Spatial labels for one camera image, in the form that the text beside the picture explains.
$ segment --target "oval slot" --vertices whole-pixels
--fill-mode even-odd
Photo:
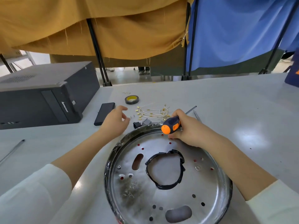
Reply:
[[[134,159],[134,162],[132,164],[132,169],[133,170],[138,170],[139,169],[139,166],[140,166],[140,163],[143,159],[143,154],[139,153],[136,158]]]
[[[166,212],[165,218],[169,223],[185,221],[192,216],[192,210],[189,206],[184,205],[176,209],[170,209]]]

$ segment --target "computer tower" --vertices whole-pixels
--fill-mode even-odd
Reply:
[[[0,129],[78,123],[100,84],[90,61],[33,65],[0,77]]]

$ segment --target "screwdriver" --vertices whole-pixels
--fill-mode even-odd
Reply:
[[[187,115],[189,112],[191,112],[196,107],[197,106],[194,106],[192,109],[187,111],[185,114]],[[181,122],[180,122],[180,118],[178,116],[171,117],[163,123],[161,130],[165,134],[171,134],[171,133],[176,132],[180,125],[181,125]]]

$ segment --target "smartphone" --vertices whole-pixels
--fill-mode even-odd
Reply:
[[[103,124],[103,121],[105,120],[106,116],[115,108],[115,103],[104,103],[102,104],[99,113],[97,114],[97,117],[95,119],[95,126],[100,126]]]

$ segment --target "round metal pan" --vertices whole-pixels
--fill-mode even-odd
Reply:
[[[185,171],[174,188],[161,190],[147,175],[145,163],[153,155],[173,149],[182,154]],[[133,170],[138,154],[143,159],[139,169]],[[161,124],[137,128],[116,144],[105,167],[104,184],[111,209],[124,224],[175,223],[177,219],[172,216],[180,212],[192,213],[182,221],[184,224],[215,224],[225,214],[232,196],[232,181],[211,155],[169,139],[163,135]]]

